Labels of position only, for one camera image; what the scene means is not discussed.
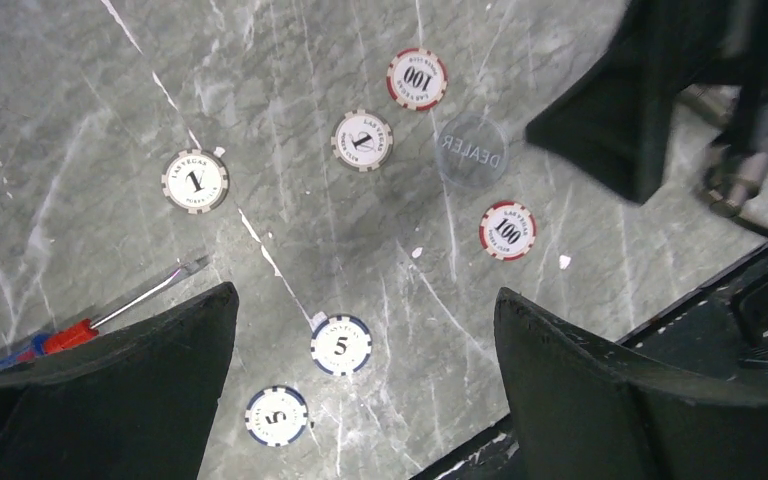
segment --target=blue poker chip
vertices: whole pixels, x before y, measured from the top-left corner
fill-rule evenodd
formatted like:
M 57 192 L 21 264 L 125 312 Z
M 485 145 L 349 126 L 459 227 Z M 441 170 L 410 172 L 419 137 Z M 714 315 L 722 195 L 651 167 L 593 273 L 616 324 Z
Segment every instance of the blue poker chip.
M 274 386 L 257 392 L 246 407 L 246 430 L 267 447 L 295 442 L 308 422 L 307 404 L 290 387 Z
M 343 377 L 357 372 L 372 355 L 372 334 L 357 317 L 334 315 L 313 331 L 310 355 L 320 370 Z

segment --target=number 100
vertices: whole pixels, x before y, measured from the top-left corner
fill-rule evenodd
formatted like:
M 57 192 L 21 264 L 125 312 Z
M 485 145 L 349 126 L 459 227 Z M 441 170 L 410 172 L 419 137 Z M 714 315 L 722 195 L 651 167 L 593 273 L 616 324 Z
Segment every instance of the number 100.
M 508 223 L 507 218 L 502 219 L 502 223 L 496 225 L 496 231 L 508 241 L 508 245 L 513 245 L 522 237 L 522 233 L 512 223 Z
M 405 70 L 403 79 L 405 83 L 408 85 L 413 85 L 414 88 L 419 88 L 422 86 L 422 91 L 424 92 L 428 88 L 428 84 L 431 82 L 431 75 L 423 72 L 422 70 L 417 70 L 411 66 Z

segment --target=poker chip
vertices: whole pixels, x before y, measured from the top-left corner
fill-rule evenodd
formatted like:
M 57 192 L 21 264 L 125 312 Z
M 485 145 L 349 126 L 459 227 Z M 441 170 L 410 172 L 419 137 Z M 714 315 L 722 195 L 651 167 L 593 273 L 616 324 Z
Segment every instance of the poker chip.
M 424 48 L 409 48 L 396 55 L 387 69 L 387 89 L 399 105 L 428 110 L 446 93 L 449 75 L 443 62 Z
M 346 113 L 331 136 L 334 156 L 358 172 L 375 170 L 393 150 L 393 131 L 381 117 L 366 110 Z
M 219 158 L 196 148 L 182 150 L 160 177 L 163 195 L 187 213 L 205 213 L 218 207 L 228 194 L 228 170 Z
M 290 387 L 274 386 L 257 392 L 246 407 L 246 429 L 268 447 L 295 442 L 307 422 L 307 404 Z
M 499 202 L 484 214 L 478 227 L 481 246 L 499 260 L 522 258 L 537 238 L 537 222 L 517 202 Z
M 335 315 L 313 331 L 310 355 L 323 372 L 342 377 L 357 372 L 372 355 L 372 335 L 351 315 Z

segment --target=red poker chip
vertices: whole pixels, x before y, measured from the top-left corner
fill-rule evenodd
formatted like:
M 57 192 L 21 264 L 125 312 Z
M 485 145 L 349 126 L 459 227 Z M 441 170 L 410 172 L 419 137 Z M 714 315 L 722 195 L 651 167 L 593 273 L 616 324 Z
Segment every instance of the red poker chip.
M 437 105 L 449 86 L 446 66 L 424 48 L 408 48 L 387 69 L 387 90 L 399 105 L 423 111 Z
M 522 204 L 498 202 L 481 217 L 478 238 L 493 258 L 510 262 L 524 257 L 534 246 L 537 221 Z

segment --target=gray marble table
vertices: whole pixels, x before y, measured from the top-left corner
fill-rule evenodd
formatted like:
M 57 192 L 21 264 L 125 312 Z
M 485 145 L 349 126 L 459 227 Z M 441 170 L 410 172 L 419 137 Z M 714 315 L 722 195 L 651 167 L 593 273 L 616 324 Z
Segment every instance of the gray marble table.
M 0 347 L 209 251 L 208 271 L 116 325 L 220 281 L 239 290 L 235 355 L 200 476 L 418 472 L 507 413 L 492 329 L 500 287 L 616 339 L 761 243 L 688 193 L 715 132 L 684 109 L 669 180 L 641 208 L 519 140 L 600 55 L 624 4 L 0 2 Z M 428 113 L 399 107 L 385 86 L 393 55 L 412 46 L 450 72 Z M 342 167 L 328 145 L 357 108 L 393 125 L 393 156 L 374 173 Z M 491 189 L 446 185 L 435 167 L 435 132 L 464 111 L 514 139 Z M 232 182 L 222 206 L 190 216 L 159 177 L 196 145 L 225 149 Z M 491 258 L 476 235 L 503 199 L 538 222 L 534 249 L 516 262 Z M 768 216 L 768 188 L 752 208 Z M 317 312 L 352 313 L 372 330 L 372 359 L 353 378 L 311 362 Z M 255 443 L 243 421 L 249 398 L 272 384 L 302 392 L 315 422 L 279 449 Z

